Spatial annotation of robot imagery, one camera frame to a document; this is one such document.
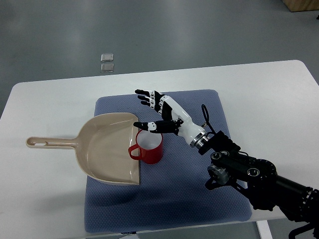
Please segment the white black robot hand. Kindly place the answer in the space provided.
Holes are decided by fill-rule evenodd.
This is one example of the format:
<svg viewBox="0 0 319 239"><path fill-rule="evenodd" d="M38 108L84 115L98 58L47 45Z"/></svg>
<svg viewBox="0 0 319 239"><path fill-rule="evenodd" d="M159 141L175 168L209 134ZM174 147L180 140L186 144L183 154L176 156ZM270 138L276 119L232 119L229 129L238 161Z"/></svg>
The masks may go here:
<svg viewBox="0 0 319 239"><path fill-rule="evenodd" d="M155 110L162 118L153 122L135 122L134 126L151 133L174 133L183 137L190 147L196 147L205 136L203 127L196 125L191 116L172 97L157 91L135 90L141 104Z"/></svg>

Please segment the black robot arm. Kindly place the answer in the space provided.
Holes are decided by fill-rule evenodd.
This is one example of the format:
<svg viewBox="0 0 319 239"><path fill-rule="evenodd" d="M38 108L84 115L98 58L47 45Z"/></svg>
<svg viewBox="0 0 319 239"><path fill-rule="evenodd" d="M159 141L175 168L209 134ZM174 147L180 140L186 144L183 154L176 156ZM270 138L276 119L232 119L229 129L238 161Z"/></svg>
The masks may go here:
<svg viewBox="0 0 319 239"><path fill-rule="evenodd" d="M204 134L198 152L212 150L209 179L205 187L214 190L231 186L245 196L255 210L272 211L278 207L290 221L305 222L289 233L289 238L307 231L319 237L319 191L279 176L275 165L242 152L224 132Z"/></svg>

